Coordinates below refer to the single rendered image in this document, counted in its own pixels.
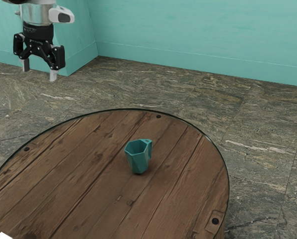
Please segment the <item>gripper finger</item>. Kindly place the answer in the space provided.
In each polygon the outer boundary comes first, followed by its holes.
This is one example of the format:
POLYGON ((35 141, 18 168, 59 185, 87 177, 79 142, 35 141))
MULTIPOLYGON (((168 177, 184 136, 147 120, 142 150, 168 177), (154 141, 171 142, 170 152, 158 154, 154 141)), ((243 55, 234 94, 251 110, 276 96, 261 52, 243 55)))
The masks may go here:
POLYGON ((13 53, 18 56, 22 63, 23 72, 30 70, 29 57, 30 55, 38 54, 38 44, 33 39, 24 36, 22 33, 17 33, 13 38, 13 53))
POLYGON ((54 82, 57 79, 59 70, 65 67, 64 46, 46 43, 37 47, 37 53, 49 66, 49 80, 54 82))

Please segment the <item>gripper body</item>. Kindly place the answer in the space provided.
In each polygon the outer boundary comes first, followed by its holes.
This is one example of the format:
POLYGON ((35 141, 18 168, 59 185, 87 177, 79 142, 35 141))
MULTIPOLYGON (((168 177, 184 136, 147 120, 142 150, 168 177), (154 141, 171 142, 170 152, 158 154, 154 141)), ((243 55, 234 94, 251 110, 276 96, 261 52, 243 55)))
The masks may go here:
POLYGON ((53 46, 54 25, 33 25, 23 22, 24 42, 27 47, 41 44, 48 47, 53 46))

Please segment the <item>teal faceted mug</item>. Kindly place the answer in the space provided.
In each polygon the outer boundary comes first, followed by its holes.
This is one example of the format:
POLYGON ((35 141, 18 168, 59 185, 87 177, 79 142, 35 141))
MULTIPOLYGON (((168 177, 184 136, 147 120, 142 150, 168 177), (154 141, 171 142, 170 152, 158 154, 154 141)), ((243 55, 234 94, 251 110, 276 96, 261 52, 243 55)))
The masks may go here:
POLYGON ((148 169, 152 143, 150 139, 137 139, 127 143, 124 152, 134 174, 142 174, 148 169))

